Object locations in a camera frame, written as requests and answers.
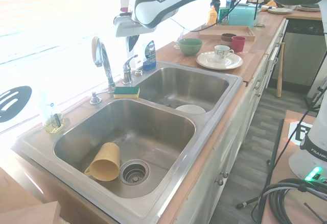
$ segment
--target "yellow sponge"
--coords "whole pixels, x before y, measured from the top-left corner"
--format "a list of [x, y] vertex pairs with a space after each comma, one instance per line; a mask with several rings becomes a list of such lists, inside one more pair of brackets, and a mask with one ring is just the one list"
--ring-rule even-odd
[[139, 87], [116, 87], [114, 98], [138, 98]]

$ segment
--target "red cup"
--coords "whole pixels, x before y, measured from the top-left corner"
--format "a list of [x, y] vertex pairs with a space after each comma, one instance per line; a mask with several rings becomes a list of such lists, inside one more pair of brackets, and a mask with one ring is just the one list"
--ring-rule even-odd
[[245, 44], [245, 37], [234, 36], [231, 38], [231, 49], [235, 52], [242, 52]]

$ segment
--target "window blinds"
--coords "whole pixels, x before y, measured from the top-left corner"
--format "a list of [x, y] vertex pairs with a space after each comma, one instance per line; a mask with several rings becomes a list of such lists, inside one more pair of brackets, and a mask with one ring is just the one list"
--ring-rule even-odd
[[0, 0], [0, 36], [69, 18], [105, 17], [110, 0]]

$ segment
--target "double sink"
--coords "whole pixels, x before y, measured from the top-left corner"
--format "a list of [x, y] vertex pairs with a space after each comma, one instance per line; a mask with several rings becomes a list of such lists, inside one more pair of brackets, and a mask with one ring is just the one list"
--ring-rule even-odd
[[[157, 223], [201, 152], [242, 78], [157, 62], [129, 86], [139, 98], [84, 101], [64, 114], [56, 134], [42, 127], [18, 139], [14, 150], [69, 185], [119, 223]], [[192, 104], [206, 112], [175, 108]], [[120, 148], [120, 175], [101, 182], [83, 174], [101, 146]]]

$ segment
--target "chrome faucet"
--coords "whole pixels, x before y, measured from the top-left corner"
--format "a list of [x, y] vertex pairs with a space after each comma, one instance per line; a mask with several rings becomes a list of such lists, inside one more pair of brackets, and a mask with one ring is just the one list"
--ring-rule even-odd
[[123, 70], [124, 70], [123, 83], [124, 84], [131, 84], [133, 82], [132, 75], [131, 75], [131, 66], [129, 65], [129, 62], [135, 57], [138, 57], [138, 55], [134, 55], [131, 58], [129, 58], [123, 66]]
[[92, 92], [92, 98], [90, 103], [98, 104], [101, 102], [101, 98], [99, 98], [97, 94], [101, 94], [105, 92], [113, 93], [116, 88], [116, 84], [113, 81], [106, 48], [104, 47], [103, 42], [101, 42], [100, 38], [98, 37], [94, 37], [92, 40], [92, 57], [97, 67], [101, 67], [103, 65], [108, 78], [108, 88], [106, 90], [100, 92]]

